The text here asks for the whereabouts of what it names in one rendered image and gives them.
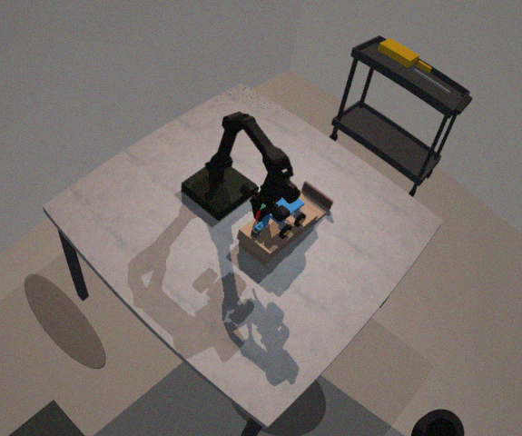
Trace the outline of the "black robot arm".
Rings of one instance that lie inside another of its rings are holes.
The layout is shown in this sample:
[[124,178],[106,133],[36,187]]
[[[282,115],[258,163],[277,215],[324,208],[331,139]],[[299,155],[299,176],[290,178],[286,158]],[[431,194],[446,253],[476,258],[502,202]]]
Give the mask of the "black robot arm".
[[[224,129],[218,152],[212,156],[211,160],[205,164],[209,171],[206,178],[213,184],[226,180],[225,169],[231,167],[231,150],[237,134],[244,130],[256,145],[262,155],[262,162],[268,173],[265,178],[265,185],[272,190],[276,190],[275,200],[281,197],[287,203],[294,203],[300,197],[300,189],[290,178],[294,175],[289,156],[279,147],[274,146],[267,135],[258,126],[253,116],[237,112],[225,116],[222,120]],[[288,172],[283,172],[286,170]]]

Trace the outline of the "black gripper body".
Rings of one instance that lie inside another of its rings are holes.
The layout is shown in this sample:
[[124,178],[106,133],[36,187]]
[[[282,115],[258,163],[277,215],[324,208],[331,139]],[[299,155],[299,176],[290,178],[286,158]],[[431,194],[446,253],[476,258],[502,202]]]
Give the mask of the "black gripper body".
[[257,186],[253,182],[248,182],[241,186],[240,192],[245,196],[251,193],[251,199],[255,203],[264,203],[266,205],[265,209],[270,213],[272,212],[272,217],[276,219],[278,222],[281,222],[284,219],[288,218],[291,214],[290,210],[283,205],[278,207],[278,205],[274,202],[276,201],[275,198],[277,196],[276,190],[272,190],[271,188],[267,187],[265,183],[263,183],[260,188],[261,190],[258,192],[259,186]]

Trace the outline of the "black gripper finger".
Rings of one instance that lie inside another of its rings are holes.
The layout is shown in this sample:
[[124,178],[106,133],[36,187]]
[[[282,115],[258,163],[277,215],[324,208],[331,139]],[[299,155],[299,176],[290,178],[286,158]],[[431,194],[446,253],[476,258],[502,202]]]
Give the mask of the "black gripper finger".
[[[266,208],[266,207],[265,207],[265,208]],[[262,219],[266,214],[269,215],[269,214],[272,213],[272,212],[271,212],[271,213],[268,212],[265,208],[263,208],[263,209],[261,210],[260,216],[259,216],[259,218],[258,218],[258,222],[259,222],[259,221],[260,221],[260,220],[261,220],[261,219]]]
[[257,212],[261,209],[262,202],[255,203],[252,199],[250,199],[252,210],[253,210],[253,217],[255,218]]

